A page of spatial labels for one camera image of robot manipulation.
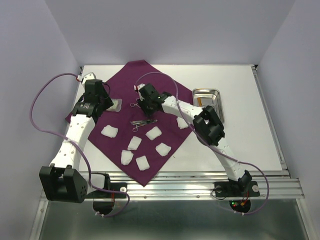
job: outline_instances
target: metal frame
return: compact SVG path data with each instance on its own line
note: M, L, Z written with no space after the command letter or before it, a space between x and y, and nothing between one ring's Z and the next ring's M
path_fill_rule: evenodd
M313 227L310 213L305 204L305 195L300 185L300 181L298 179L291 179L290 173L287 169L276 130L273 125L265 97L261 90L257 70L254 65L251 66L251 69L282 166L282 170L280 171L264 172L268 177L270 184L269 199L296 199L303 219L303 224L308 232L308 237L310 239L318 239L317 232ZM258 182L260 188L261 196L257 199L264 199L267 192L265 179L258 171L251 171L250 173L253 180ZM147 186L142 187L123 172L108 172L108 174L112 182L127 183L127 193L130 195L132 201L216 201L217 199L211 196L212 189L214 188L213 182L227 181L227 175L223 171L159 172L147 184ZM225 200L227 201L233 199L236 198L226 198ZM108 201L109 199L86 199L85 201L93 200ZM48 200L42 191L39 207L30 236L30 239L32 240L39 239L40 237L47 206Z

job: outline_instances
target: black wire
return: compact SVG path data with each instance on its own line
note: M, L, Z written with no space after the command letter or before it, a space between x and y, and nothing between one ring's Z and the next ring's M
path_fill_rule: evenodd
M213 189L212 192L211 192L211 196L214 197L215 199L217 200L225 200L226 199L226 196L224 198L217 198L216 196L214 196L214 192L216 191L216 189Z
M110 88L109 84L108 84L107 82L104 82L103 84L106 85L106 86L109 88L108 95L110 96L110 90L111 90L111 88Z

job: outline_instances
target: folded white cloth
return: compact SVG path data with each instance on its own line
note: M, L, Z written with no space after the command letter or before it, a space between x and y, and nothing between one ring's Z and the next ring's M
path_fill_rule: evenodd
M177 117L177 118L176 118L176 121L177 121L178 127L179 127L180 129L185 129L185 128L188 127L188 124L186 123L186 121L185 121L183 118Z
M101 131L102 135L105 135L109 138L115 138L117 136L117 133L118 128L112 127L110 125L105 126Z
M162 156L167 156L171 150L171 147L165 145L164 143L160 143L158 146L155 147L155 150Z
M121 152L121 164L122 165L128 165L131 162L133 156L134 156L134 154L131 151L122 150L122 152Z
M161 130L155 126L150 131L148 131L145 135L150 139L154 140L155 138L159 137L162 134Z
M134 136L128 146L128 150L137 150L142 139L140 137Z
M137 157L135 161L140 171L144 171L150 168L146 156Z

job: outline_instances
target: screw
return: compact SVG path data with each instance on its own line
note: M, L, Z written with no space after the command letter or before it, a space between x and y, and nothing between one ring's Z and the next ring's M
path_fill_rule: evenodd
M255 193L257 193L257 192L259 192L259 187L258 187L257 185L253 185L253 186L252 186L252 190L253 190Z
M122 186L122 187L120 188L120 192L126 193L126 192L127 192L127 189L126 189L124 186Z

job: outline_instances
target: gray wall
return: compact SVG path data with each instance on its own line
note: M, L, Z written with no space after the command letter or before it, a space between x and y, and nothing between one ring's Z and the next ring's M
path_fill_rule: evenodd
M258 74L293 177L320 230L320 1L297 0Z
M45 0L83 64L258 64L294 0Z
M32 127L31 101L49 78L79 69L43 0L1 1L0 29L0 238L29 239L42 189L39 170L61 142ZM63 132L76 83L58 82L40 97L34 116Z

